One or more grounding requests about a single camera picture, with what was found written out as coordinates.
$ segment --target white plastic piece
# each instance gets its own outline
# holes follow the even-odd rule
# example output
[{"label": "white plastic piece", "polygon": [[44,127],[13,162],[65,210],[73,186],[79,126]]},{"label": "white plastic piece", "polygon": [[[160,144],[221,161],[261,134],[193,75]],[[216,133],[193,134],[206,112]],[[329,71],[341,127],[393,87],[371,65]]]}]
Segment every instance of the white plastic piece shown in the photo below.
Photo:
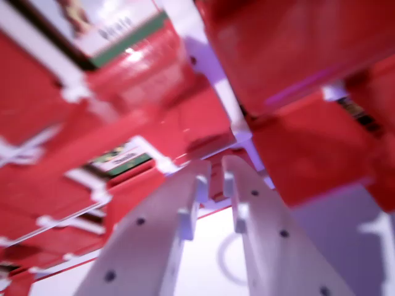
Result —
[{"label": "white plastic piece", "polygon": [[77,259],[78,257],[79,256],[76,256],[73,253],[66,253],[66,254],[63,255],[63,260],[70,261],[70,260]]},{"label": "white plastic piece", "polygon": [[108,204],[111,201],[112,196],[107,192],[106,182],[94,174],[82,168],[75,168],[67,171],[65,176],[89,188],[93,201],[102,205]]},{"label": "white plastic piece", "polygon": [[7,163],[34,164],[44,154],[39,146],[54,137],[60,130],[60,126],[52,126],[24,142],[21,146],[13,146],[4,138],[0,137],[0,168]]},{"label": "white plastic piece", "polygon": [[235,228],[243,234],[251,296],[355,295],[261,176],[232,155],[222,165],[224,194],[231,194]]},{"label": "white plastic piece", "polygon": [[328,102],[337,101],[349,96],[349,93],[344,87],[344,82],[342,80],[335,81],[332,84],[324,85],[322,87],[322,93],[324,100]]},{"label": "white plastic piece", "polygon": [[63,221],[59,226],[71,226],[71,227],[79,228],[79,229],[89,231],[91,233],[95,233],[98,235],[102,235],[106,232],[105,227],[95,224],[90,221],[86,221],[81,218],[70,219],[67,222]]},{"label": "white plastic piece", "polygon": [[135,136],[131,139],[131,142],[136,146],[140,146],[144,151],[147,152],[155,160],[156,168],[163,174],[172,174],[180,169],[176,166],[170,157],[166,157],[161,154],[151,143],[149,143],[142,136]]},{"label": "white plastic piece", "polygon": [[179,211],[196,196],[211,164],[192,161],[119,223],[75,296],[173,295],[183,251]]},{"label": "white plastic piece", "polygon": [[254,164],[256,171],[263,171],[265,169],[265,166],[260,159],[260,156],[257,149],[255,148],[254,143],[252,142],[252,139],[242,142],[241,147],[248,153],[248,156]]},{"label": "white plastic piece", "polygon": [[80,183],[84,187],[89,188],[93,192],[97,191],[105,191],[106,190],[106,182],[91,174],[90,172],[82,169],[82,168],[75,168],[65,173],[65,176],[70,178],[71,180]]},{"label": "white plastic piece", "polygon": [[41,216],[37,219],[36,222],[37,222],[38,226],[41,226],[44,228],[71,226],[71,227],[89,231],[91,233],[95,233],[98,235],[102,235],[106,231],[106,229],[103,226],[97,225],[95,223],[86,221],[86,220],[78,218],[78,217],[67,219],[67,220],[55,220],[50,216]]},{"label": "white plastic piece", "polygon": [[0,28],[58,77],[67,102],[89,94],[85,74],[5,0],[0,1]]},{"label": "white plastic piece", "polygon": [[378,218],[370,223],[359,226],[359,231],[379,236],[381,241],[383,271],[383,296],[393,295],[395,290],[395,236],[392,230],[391,215],[381,212]]},{"label": "white plastic piece", "polygon": [[104,213],[102,210],[91,210],[89,211],[89,214],[99,218],[104,218],[106,216],[106,213]]},{"label": "white plastic piece", "polygon": [[184,41],[190,56],[196,58],[195,71],[205,74],[216,90],[231,121],[236,142],[247,141],[252,133],[239,107],[227,76],[204,32],[204,24],[193,0],[162,0],[174,29]]},{"label": "white plastic piece", "polygon": [[12,240],[5,236],[0,236],[0,247],[9,247],[10,245],[12,245]]},{"label": "white plastic piece", "polygon": [[210,183],[205,175],[197,175],[193,183],[193,197],[189,199],[189,203],[178,210],[180,217],[180,238],[188,241],[193,240],[196,229],[196,221],[198,219],[198,210],[201,202],[207,202],[209,199]]}]

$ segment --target green stripe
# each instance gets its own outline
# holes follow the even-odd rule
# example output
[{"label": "green stripe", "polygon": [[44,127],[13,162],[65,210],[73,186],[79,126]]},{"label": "green stripe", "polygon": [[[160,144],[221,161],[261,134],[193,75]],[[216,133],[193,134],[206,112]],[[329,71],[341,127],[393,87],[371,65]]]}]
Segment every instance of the green stripe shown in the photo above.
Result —
[{"label": "green stripe", "polygon": [[115,177],[117,175],[120,175],[132,168],[138,167],[139,165],[143,164],[144,162],[147,162],[148,160],[152,159],[147,153],[144,153],[134,159],[129,160],[128,162],[124,163],[123,165],[117,166],[116,168],[113,168],[112,170],[109,170],[107,174],[109,174],[111,177]]},{"label": "green stripe", "polygon": [[108,63],[117,55],[125,51],[126,48],[131,45],[145,39],[147,36],[155,33],[157,30],[163,28],[165,20],[167,20],[166,12],[161,12],[155,18],[150,20],[148,23],[138,28],[136,31],[131,32],[126,38],[122,39],[120,42],[104,51],[97,57],[91,59],[92,63],[97,67],[102,67],[104,64]]}]

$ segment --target white bracket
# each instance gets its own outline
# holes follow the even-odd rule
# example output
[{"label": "white bracket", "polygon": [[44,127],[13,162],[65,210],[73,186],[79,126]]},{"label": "white bracket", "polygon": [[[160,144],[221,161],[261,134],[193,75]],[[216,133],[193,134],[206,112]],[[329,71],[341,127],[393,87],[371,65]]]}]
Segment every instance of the white bracket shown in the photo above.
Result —
[{"label": "white bracket", "polygon": [[107,214],[103,212],[102,210],[91,210],[88,212],[90,215],[96,216],[98,218],[104,218]]},{"label": "white bracket", "polygon": [[64,261],[70,261],[70,260],[77,259],[77,258],[79,258],[79,257],[80,257],[80,256],[76,256],[76,255],[74,255],[73,253],[66,253],[66,254],[63,255],[63,260],[64,260]]},{"label": "white bracket", "polygon": [[7,277],[0,279],[0,291],[4,291],[11,284],[11,282],[12,281]]},{"label": "white bracket", "polygon": [[4,138],[0,137],[0,168],[7,163],[35,164],[44,154],[44,149],[40,145],[54,137],[59,130],[59,125],[46,128],[19,147],[9,144]]},{"label": "white bracket", "polygon": [[170,157],[164,156],[159,150],[157,150],[150,142],[145,140],[142,136],[134,136],[131,142],[136,146],[141,147],[155,160],[156,168],[163,174],[172,174],[181,168],[176,166]]},{"label": "white bracket", "polygon": [[108,204],[112,196],[107,192],[107,183],[94,174],[82,169],[74,168],[65,173],[69,179],[80,183],[91,190],[91,199],[99,204]]},{"label": "white bracket", "polygon": [[119,223],[75,295],[173,295],[183,241],[193,238],[210,176],[204,160],[169,176]]},{"label": "white bracket", "polygon": [[322,87],[322,93],[324,100],[328,102],[334,102],[349,96],[349,93],[347,92],[342,80],[324,85]]},{"label": "white bracket", "polygon": [[70,218],[67,220],[55,220],[50,216],[41,216],[37,219],[37,225],[41,227],[63,228],[66,226],[75,227],[97,235],[102,235],[106,232],[105,227],[86,221],[81,218]]}]

